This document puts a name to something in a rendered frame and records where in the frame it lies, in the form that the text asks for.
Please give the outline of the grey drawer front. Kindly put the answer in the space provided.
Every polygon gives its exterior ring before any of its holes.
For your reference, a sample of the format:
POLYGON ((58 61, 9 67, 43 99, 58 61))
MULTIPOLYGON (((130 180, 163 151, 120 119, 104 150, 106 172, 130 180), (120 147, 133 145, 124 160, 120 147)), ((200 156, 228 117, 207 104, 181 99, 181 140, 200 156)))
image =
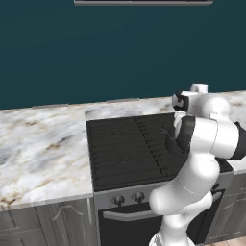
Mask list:
POLYGON ((227 188, 225 195, 235 195, 246 192, 246 173, 234 175, 230 186, 227 188))
POLYGON ((0 234, 38 229, 40 227, 34 208, 0 211, 0 234))

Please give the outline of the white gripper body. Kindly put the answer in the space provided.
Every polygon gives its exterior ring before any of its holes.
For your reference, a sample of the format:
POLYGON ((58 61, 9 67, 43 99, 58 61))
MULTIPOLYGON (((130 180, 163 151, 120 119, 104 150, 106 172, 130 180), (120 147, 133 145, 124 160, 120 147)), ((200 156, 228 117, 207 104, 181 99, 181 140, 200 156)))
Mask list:
POLYGON ((176 111, 174 114, 174 123, 173 126, 177 127, 179 121, 185 116, 185 113, 183 111, 176 111))

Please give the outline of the grey oven control panel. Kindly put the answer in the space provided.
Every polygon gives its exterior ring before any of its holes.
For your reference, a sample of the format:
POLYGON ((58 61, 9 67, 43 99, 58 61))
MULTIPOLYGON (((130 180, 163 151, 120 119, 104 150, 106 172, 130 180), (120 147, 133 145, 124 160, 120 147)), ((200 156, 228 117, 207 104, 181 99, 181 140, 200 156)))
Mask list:
MULTIPOLYGON (((218 200, 222 196, 222 193, 229 187, 233 175, 234 172, 225 172, 219 175, 214 187, 211 190, 214 201, 218 200)), ((134 195, 137 192, 142 192, 144 194, 145 198, 143 202, 146 203, 149 201, 151 191, 163 185, 165 185, 165 182, 95 192, 94 205, 98 210, 116 208, 116 204, 113 202, 113 198, 116 196, 121 196, 124 198, 123 206, 134 205, 136 203, 134 195)))

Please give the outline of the black oven door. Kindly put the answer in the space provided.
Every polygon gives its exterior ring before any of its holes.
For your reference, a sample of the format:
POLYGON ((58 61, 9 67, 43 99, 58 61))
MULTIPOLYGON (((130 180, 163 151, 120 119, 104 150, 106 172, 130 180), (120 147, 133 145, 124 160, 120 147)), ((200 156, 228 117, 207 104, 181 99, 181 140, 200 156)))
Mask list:
MULTIPOLYGON (((187 236, 195 245, 203 244, 209 232, 211 222, 217 212, 224 189, 212 192, 212 206, 197 215, 188 225, 187 236)), ((148 218, 135 217, 123 221, 112 218, 111 213, 130 215, 149 211, 148 203, 130 205, 99 211, 99 231, 101 246, 148 246, 153 235, 160 229, 162 217, 154 213, 148 218)))

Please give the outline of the black hob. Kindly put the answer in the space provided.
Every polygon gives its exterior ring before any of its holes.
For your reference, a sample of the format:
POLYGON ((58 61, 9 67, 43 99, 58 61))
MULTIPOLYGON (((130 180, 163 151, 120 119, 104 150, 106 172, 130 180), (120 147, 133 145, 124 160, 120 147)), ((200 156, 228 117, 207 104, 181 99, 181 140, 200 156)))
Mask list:
POLYGON ((184 154, 171 138, 172 113, 89 120, 86 123, 96 192, 175 178, 184 154))

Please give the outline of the grey cupboard door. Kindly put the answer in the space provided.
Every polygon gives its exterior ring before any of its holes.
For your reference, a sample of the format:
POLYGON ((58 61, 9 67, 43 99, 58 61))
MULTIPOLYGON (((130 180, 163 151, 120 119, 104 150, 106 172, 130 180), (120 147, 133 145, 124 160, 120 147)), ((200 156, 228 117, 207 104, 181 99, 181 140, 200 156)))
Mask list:
POLYGON ((48 246, 42 229, 0 236, 0 246, 48 246))
POLYGON ((91 198, 36 207, 48 246, 97 246, 91 198))
POLYGON ((214 217, 207 244, 246 235, 246 193, 225 196, 214 217))

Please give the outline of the grey range hood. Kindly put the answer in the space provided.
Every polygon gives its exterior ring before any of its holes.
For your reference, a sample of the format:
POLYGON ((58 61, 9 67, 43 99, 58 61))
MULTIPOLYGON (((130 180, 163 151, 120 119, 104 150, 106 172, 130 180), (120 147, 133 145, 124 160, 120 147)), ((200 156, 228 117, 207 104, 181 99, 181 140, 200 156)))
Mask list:
POLYGON ((214 0, 74 0, 75 6, 209 6, 214 0))

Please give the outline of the black oven knob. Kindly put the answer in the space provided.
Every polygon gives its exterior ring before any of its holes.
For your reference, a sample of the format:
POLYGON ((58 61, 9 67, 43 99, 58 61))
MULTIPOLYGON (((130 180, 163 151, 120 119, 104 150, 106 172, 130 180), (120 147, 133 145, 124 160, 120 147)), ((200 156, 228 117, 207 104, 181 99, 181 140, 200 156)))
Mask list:
POLYGON ((143 192, 138 191, 134 194, 134 200, 137 203, 141 203, 144 199, 145 199, 145 195, 143 192))
POLYGON ((116 195, 113 197, 113 202, 121 207, 125 203, 125 198, 122 195, 116 195))

